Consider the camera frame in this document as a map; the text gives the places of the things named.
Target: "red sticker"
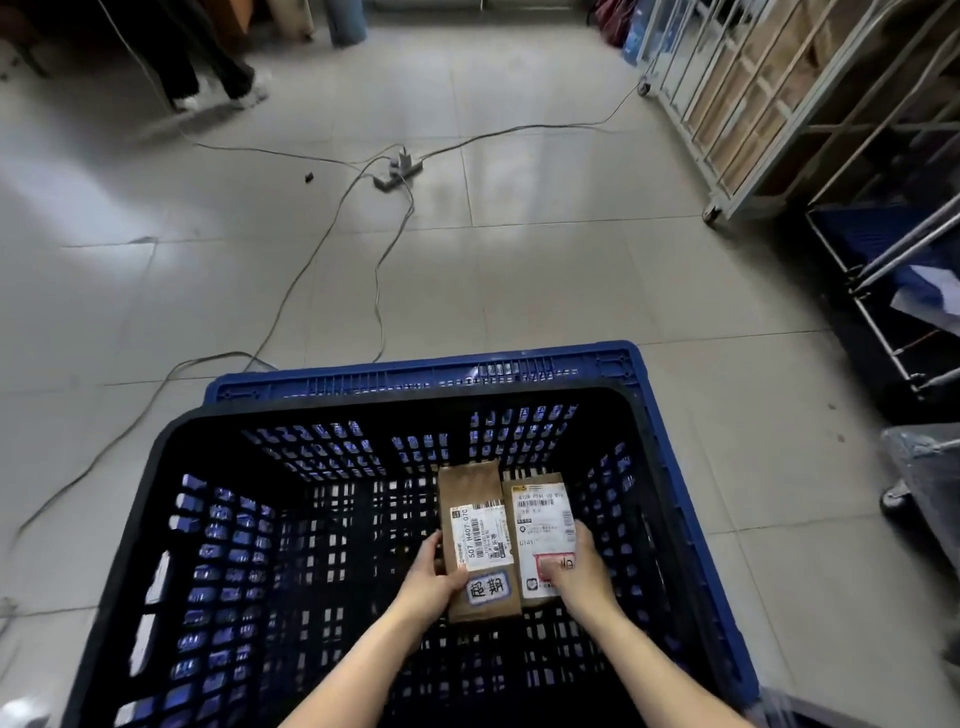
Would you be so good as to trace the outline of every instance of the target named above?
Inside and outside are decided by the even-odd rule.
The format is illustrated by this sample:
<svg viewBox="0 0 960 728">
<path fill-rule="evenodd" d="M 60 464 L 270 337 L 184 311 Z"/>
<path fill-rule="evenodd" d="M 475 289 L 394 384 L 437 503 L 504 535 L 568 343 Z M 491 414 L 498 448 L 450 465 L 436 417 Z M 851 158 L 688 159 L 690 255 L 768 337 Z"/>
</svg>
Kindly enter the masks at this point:
<svg viewBox="0 0 960 728">
<path fill-rule="evenodd" d="M 540 569 L 540 559 L 555 559 L 560 561 L 561 569 L 573 569 L 573 565 L 576 563 L 577 555 L 573 551 L 563 551 L 561 553 L 538 553 L 534 554 L 534 559 L 537 561 L 537 576 L 540 578 L 540 581 L 545 581 L 549 583 L 549 579 L 543 575 L 543 571 Z"/>
</svg>

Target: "hand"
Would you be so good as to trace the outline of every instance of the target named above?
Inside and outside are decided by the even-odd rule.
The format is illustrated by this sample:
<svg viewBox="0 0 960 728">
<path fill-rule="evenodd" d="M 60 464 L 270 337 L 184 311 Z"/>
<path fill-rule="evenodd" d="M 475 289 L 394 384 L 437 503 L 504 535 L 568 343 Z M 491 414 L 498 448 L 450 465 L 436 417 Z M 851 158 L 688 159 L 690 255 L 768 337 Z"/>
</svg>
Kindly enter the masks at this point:
<svg viewBox="0 0 960 728">
<path fill-rule="evenodd" d="M 390 605 L 390 612 L 415 625 L 419 634 L 444 613 L 450 598 L 467 585 L 467 567 L 446 576 L 437 575 L 433 560 L 441 538 L 441 532 L 434 531 L 420 544 L 417 558 Z"/>
<path fill-rule="evenodd" d="M 544 559 L 541 567 L 543 575 L 560 592 L 570 616 L 592 633 L 623 612 L 616 603 L 607 566 L 593 545 L 593 534 L 580 521 L 576 528 L 577 559 L 573 569 L 563 569 L 559 559 Z"/>
</svg>

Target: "cardboard box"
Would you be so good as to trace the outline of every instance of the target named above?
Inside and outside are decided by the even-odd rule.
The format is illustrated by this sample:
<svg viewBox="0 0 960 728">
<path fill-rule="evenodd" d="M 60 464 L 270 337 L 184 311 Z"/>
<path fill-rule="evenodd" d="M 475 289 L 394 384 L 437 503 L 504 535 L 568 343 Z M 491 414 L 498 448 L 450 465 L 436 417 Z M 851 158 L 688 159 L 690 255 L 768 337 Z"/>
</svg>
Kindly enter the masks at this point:
<svg viewBox="0 0 960 728">
<path fill-rule="evenodd" d="M 467 587 L 450 602 L 451 622 L 520 614 L 520 588 L 513 542 L 503 505 L 498 464 L 441 468 L 437 475 L 444 565 L 470 569 Z"/>
<path fill-rule="evenodd" d="M 549 553 L 568 559 L 571 566 L 575 563 L 576 530 L 564 479 L 559 473 L 546 473 L 504 480 L 503 502 L 514 539 L 520 604 L 525 608 L 541 606 L 558 594 L 542 579 L 537 556 Z"/>
</svg>

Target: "blue plastic crate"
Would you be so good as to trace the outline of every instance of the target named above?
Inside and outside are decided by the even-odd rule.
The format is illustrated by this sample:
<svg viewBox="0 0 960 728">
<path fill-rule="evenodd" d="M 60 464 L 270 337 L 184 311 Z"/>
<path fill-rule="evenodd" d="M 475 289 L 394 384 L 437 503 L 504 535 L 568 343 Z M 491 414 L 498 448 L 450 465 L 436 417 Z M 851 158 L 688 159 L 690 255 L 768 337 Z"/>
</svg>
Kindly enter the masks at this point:
<svg viewBox="0 0 960 728">
<path fill-rule="evenodd" d="M 756 672 L 733 620 L 730 603 L 710 557 L 680 466 L 670 447 L 646 367 L 634 344 L 610 341 L 525 352 L 224 375 L 207 386 L 204 403 L 597 378 L 613 380 L 632 390 L 647 412 L 660 450 L 660 466 L 666 469 L 672 486 L 673 507 L 681 516 L 684 535 L 700 567 L 701 587 L 714 608 L 713 619 L 730 660 L 732 680 L 739 688 L 741 704 L 752 705 L 759 700 Z"/>
</svg>

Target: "white sneaker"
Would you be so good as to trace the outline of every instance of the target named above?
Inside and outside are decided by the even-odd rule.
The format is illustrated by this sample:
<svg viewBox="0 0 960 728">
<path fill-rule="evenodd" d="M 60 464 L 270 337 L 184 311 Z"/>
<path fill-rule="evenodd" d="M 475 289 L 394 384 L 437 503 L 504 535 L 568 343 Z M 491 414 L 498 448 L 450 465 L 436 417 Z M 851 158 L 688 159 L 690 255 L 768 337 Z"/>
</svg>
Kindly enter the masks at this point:
<svg viewBox="0 0 960 728">
<path fill-rule="evenodd" d="M 210 81 L 206 76 L 197 77 L 197 86 L 200 90 L 193 96 L 186 96 L 182 99 L 174 99 L 172 104 L 177 113 L 187 113 L 189 111 L 199 111 L 204 104 L 204 97 L 210 93 Z"/>
<path fill-rule="evenodd" d="M 253 85 L 250 90 L 238 99 L 232 99 L 231 102 L 238 109 L 252 109 L 270 95 L 270 89 L 267 87 L 270 83 L 269 71 L 254 71 Z"/>
</svg>

